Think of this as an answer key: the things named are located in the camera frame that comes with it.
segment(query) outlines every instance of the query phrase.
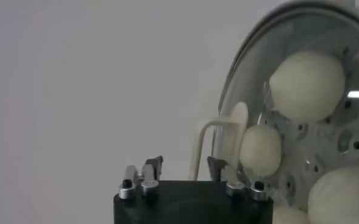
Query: black bolt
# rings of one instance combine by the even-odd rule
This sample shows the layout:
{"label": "black bolt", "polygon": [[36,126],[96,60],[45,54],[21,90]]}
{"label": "black bolt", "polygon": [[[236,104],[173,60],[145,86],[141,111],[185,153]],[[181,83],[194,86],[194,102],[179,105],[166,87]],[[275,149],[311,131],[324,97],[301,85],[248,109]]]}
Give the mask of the black bolt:
{"label": "black bolt", "polygon": [[123,180],[123,188],[131,188],[132,187],[132,181],[130,179]]}
{"label": "black bolt", "polygon": [[354,148],[359,149],[359,142],[354,142]]}
{"label": "black bolt", "polygon": [[346,54],[348,54],[349,53],[349,48],[348,47],[345,47],[344,49],[343,49],[343,51],[342,51],[342,54],[343,55],[346,55]]}
{"label": "black bolt", "polygon": [[351,101],[346,101],[346,102],[344,103],[344,107],[345,107],[346,109],[350,108],[350,107],[351,107]]}
{"label": "black bolt", "polygon": [[255,182],[255,189],[259,191],[263,191],[265,189],[265,184],[261,181]]}

